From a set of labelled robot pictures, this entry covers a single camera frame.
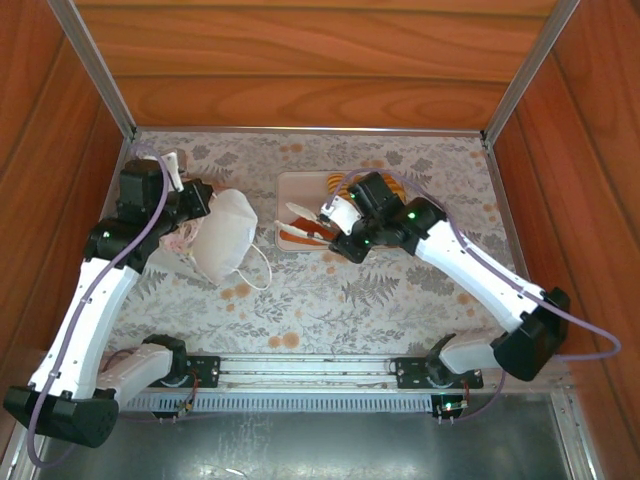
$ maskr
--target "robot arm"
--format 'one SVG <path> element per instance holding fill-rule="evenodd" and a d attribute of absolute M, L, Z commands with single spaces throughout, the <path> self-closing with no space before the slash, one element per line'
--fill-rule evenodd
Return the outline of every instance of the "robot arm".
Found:
<path fill-rule="evenodd" d="M 539 307 L 523 292 L 567 310 L 569 299 L 559 289 L 546 293 L 496 262 L 467 240 L 466 249 L 456 238 L 446 214 L 425 198 L 404 205 L 377 173 L 349 188 L 356 207 L 336 197 L 324 205 L 321 219 L 341 229 L 330 249 L 361 263 L 375 245 L 393 245 L 430 263 L 449 275 L 478 299 L 505 333 L 448 335 L 427 356 L 430 378 L 448 384 L 469 370 L 501 367 L 521 380 L 532 380 L 566 338 L 567 321 Z M 516 291 L 478 263 L 468 252 L 489 262 L 513 280 Z"/>
<path fill-rule="evenodd" d="M 174 381 L 187 374 L 184 342 L 152 335 L 133 355 L 98 376 L 100 359 L 120 307 L 158 247 L 160 237 L 184 221 L 209 213 L 213 189 L 200 180 L 182 184 L 174 156 L 163 157 L 174 190 L 168 194 L 157 222 L 142 242 L 106 273 L 84 305 L 59 374 L 38 417 L 38 434 L 97 447 L 111 433 L 120 406 L 156 380 Z M 156 161 L 132 160 L 120 172 L 117 216 L 100 221 L 89 235 L 76 292 L 51 349 L 28 387 L 10 387 L 5 396 L 4 408 L 25 427 L 29 425 L 37 397 L 45 390 L 71 318 L 86 289 L 148 224 L 162 189 L 162 172 Z"/>

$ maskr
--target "black mounting plate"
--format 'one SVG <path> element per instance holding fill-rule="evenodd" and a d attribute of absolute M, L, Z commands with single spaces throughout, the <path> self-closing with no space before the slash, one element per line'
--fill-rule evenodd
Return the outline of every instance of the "black mounting plate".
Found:
<path fill-rule="evenodd" d="M 175 383 L 162 380 L 153 382 L 151 388 L 192 388 L 194 372 L 198 377 L 198 388 L 216 388 L 220 378 L 220 357 L 210 355 L 187 355 L 187 375 Z"/>
<path fill-rule="evenodd" d="M 479 389 L 484 386 L 484 382 L 482 381 L 482 374 L 476 375 L 473 370 L 464 373 L 460 378 L 455 380 L 451 385 L 448 385 L 447 387 L 435 385 L 429 379 L 425 363 L 425 357 L 394 358 L 391 361 L 391 364 L 395 365 L 395 374 L 396 380 L 398 382 L 398 388 L 401 390 L 434 388 L 460 389 L 464 388 L 465 381 L 470 389 Z"/>

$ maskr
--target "white face mask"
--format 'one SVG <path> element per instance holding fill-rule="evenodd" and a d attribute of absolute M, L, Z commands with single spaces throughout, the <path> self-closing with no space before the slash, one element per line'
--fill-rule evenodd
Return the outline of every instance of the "white face mask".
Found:
<path fill-rule="evenodd" d="M 192 255 L 198 269 L 214 284 L 233 272 L 258 290 L 266 290 L 271 284 L 271 266 L 267 257 L 253 245 L 258 217 L 242 192 L 228 189 L 217 195 L 209 204 L 211 213 L 200 225 L 192 244 Z M 267 262 L 269 283 L 256 287 L 238 270 L 250 247 L 255 248 Z"/>

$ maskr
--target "wooden wall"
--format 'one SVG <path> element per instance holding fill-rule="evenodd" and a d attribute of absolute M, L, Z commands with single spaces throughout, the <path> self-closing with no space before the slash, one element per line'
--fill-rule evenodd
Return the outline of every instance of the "wooden wall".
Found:
<path fill-rule="evenodd" d="M 0 395 L 25 384 L 75 290 L 122 135 L 47 2 L 0 29 Z M 13 421 L 0 409 L 0 453 Z"/>
<path fill-rule="evenodd" d="M 495 145 L 534 280 L 611 331 L 574 364 L 607 478 L 640 478 L 640 3 L 582 0 Z M 608 342 L 572 329 L 567 350 Z"/>
<path fill-rule="evenodd" d="M 143 126 L 484 129 L 556 0 L 77 0 Z"/>

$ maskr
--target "metal floor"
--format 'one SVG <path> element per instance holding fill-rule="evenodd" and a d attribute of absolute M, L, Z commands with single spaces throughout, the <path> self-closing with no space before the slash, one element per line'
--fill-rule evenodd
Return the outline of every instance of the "metal floor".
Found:
<path fill-rule="evenodd" d="M 485 399 L 475 397 L 478 403 Z M 49 441 L 47 459 L 61 442 Z M 230 413 L 176 425 L 120 421 L 54 479 L 562 479 L 567 462 L 548 395 L 505 395 L 468 423 L 425 414 Z"/>

